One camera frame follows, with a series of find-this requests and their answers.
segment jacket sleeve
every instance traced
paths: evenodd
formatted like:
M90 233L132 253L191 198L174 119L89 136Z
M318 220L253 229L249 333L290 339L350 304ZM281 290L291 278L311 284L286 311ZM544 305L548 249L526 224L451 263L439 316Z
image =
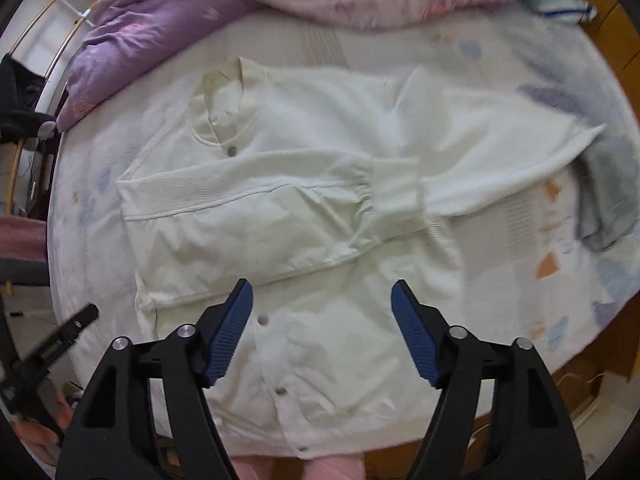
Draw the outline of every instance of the jacket sleeve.
M337 266L425 227L415 158L271 152L117 187L141 308Z

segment pink towel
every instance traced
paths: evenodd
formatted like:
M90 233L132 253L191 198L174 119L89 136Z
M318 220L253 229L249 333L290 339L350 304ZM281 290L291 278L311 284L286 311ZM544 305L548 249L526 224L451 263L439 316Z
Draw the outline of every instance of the pink towel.
M47 223L20 216L0 216L0 258L47 261Z
M243 456L231 459L240 480L270 480L273 458ZM302 480L365 480L364 457L324 456L305 464Z

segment cable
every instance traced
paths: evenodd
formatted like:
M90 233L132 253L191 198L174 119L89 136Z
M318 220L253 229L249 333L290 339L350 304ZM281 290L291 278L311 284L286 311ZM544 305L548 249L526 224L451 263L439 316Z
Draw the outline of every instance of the cable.
M475 434L476 434L476 433L480 433L482 430L484 430L484 428L487 428L490 424L491 424L491 423L490 423L490 422L488 422L488 423L486 423L484 426L481 426L480 428L478 428L477 430L475 430L475 431L471 434L471 436L469 437L469 440L471 440L471 439L475 436Z
M37 316L30 316L28 314L26 314L25 312L18 310L18 311L12 311L12 312L7 312L5 317L7 318L7 320L11 320L11 319L35 319L37 321L42 321L45 323L49 323L50 325L53 325L55 327L59 327L59 325L50 320L50 319L45 319L43 317L37 317Z
M588 380L588 381L585 381L583 377L580 377L580 375L578 375L578 374L574 374L574 373L572 373L572 372L567 372L567 373L565 373L562 377L560 377L560 380L556 383L556 386L559 386L559 385L560 385L560 383L561 383L562 381L564 381L567 377L571 377L572 379L578 379L579 381L583 381L583 382L585 382L585 383L587 383L587 384L591 384L591 383L593 383L593 381L595 381L597 378L599 378L599 377L604 377L604 375L605 375L605 374L604 374L604 372L602 372L602 373L597 374L593 379L590 379L590 380Z

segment white bedsheet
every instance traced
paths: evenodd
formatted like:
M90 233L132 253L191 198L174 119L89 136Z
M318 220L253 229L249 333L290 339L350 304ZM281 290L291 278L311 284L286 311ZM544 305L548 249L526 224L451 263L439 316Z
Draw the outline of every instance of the white bedsheet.
M48 224L51 290L59 319L89 302L100 309L100 319L71 352L83 384L113 338L142 340L133 257L113 183L148 141L140 125L149 132L149 124L161 128L182 113L185 103L172 96L194 88L202 72L232 56L271 66L332 64L363 72L424 63L452 82L520 92L591 123L607 123L640 147L620 86L580 28L544 22L519 4L377 34L257 12L119 92L63 139ZM640 289L640 230L610 251L591 253L574 239L576 211L577 183L567 168L454 220L466 273L464 325L476 336L510 343L525 335L547 365L558 368ZM163 336L173 328L159 320L155 330ZM484 394L482 408L489 407L487 399ZM422 428L416 438L429 416L428 409L416 414L416 428ZM158 423L162 431L162 416Z

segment blue gripper pad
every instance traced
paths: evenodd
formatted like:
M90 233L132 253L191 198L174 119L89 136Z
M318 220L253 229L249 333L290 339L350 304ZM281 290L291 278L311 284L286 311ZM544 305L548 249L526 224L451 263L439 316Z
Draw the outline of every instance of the blue gripper pad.
M208 362L203 375L211 386L225 376L253 305L254 290L249 282L245 282L209 341Z
M396 282L391 289L391 310L396 317L418 374L423 379L427 379L431 386L436 386L440 381L438 346L422 323L400 282Z

